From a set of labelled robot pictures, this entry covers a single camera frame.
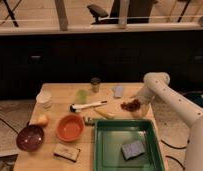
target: green tray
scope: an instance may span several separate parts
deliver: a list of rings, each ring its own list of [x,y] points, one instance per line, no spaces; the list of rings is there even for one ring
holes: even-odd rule
[[[122,144],[141,140],[145,153],[125,160]],[[95,124],[94,171],[164,171],[150,120],[98,120]]]

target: white container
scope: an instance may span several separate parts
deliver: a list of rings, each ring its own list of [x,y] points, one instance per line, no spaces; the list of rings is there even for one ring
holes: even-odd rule
[[[43,108],[49,108],[51,106],[51,93],[49,91],[41,91],[36,96],[36,102]]]

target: bowl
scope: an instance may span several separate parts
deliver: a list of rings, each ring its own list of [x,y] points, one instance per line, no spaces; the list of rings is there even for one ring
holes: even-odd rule
[[[82,117],[70,114],[60,119],[56,134],[58,138],[65,142],[77,140],[84,130]]]
[[[43,140],[43,129],[38,125],[28,125],[17,135],[16,144],[20,150],[32,152],[42,145]]]

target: sponge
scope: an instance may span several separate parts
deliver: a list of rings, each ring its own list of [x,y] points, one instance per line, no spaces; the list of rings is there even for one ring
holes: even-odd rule
[[[130,143],[123,144],[121,147],[125,160],[137,157],[145,153],[144,146],[141,141],[135,140]]]

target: red bowl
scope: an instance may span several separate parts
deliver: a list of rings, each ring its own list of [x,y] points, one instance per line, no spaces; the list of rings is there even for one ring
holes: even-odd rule
[[[82,117],[71,114],[60,119],[56,134],[58,138],[65,142],[77,140],[84,130]]]

